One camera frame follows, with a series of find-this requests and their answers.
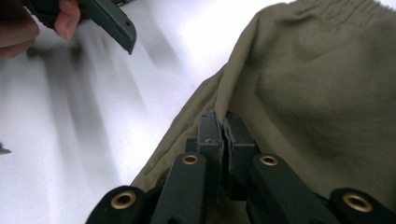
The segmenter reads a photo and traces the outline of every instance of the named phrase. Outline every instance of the olive green pants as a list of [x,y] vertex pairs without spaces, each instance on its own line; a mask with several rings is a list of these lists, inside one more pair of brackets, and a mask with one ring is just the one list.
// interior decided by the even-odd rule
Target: olive green pants
[[[230,60],[196,90],[133,186],[148,190],[214,109],[238,114],[262,151],[325,197],[368,192],[396,211],[396,13],[371,0],[300,0],[265,8]],[[242,203],[207,223],[248,222]]]

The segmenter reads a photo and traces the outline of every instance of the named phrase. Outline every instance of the olive green fabric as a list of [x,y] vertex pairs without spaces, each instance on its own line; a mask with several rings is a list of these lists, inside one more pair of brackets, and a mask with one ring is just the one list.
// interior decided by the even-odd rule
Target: olive green fabric
[[[367,0],[265,8],[230,60],[182,108],[133,185],[148,190],[197,135],[197,118],[238,114],[313,191],[368,192],[396,211],[396,13]],[[243,203],[212,204],[207,223],[248,223]]]

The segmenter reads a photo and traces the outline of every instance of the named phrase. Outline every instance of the finger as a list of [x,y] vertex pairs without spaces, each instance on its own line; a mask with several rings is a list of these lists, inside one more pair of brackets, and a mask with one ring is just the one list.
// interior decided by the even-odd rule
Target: finger
[[26,42],[38,35],[37,24],[19,1],[0,1],[0,48]]
[[60,0],[59,13],[55,21],[55,30],[58,35],[70,39],[76,31],[79,22],[79,8],[76,0]]
[[27,40],[17,45],[0,48],[0,58],[11,59],[26,51],[35,43],[34,39]]

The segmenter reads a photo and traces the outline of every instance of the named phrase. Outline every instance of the brass grommet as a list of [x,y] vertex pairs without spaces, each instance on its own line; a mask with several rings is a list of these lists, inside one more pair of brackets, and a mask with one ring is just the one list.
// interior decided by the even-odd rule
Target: brass grommet
[[260,158],[260,161],[262,162],[262,164],[269,166],[275,166],[278,163],[277,159],[272,156],[263,156]]
[[136,201],[136,195],[134,192],[127,190],[114,196],[111,200],[111,206],[115,209],[124,209],[134,204],[134,201]]
[[373,211],[373,206],[366,199],[358,194],[348,193],[343,196],[344,203],[349,207],[358,210],[363,213]]
[[198,162],[199,159],[197,156],[187,155],[187,156],[184,156],[183,159],[181,159],[181,160],[183,161],[184,164],[194,165],[195,163]]

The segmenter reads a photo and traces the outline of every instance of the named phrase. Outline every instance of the white floor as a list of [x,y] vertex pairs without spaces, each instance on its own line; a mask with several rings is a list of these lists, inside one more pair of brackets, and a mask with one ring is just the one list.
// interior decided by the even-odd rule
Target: white floor
[[91,21],[71,41],[41,26],[33,50],[0,60],[0,142],[12,151],[0,155],[0,223],[83,223],[276,2],[134,0],[122,8],[138,34],[132,56]]

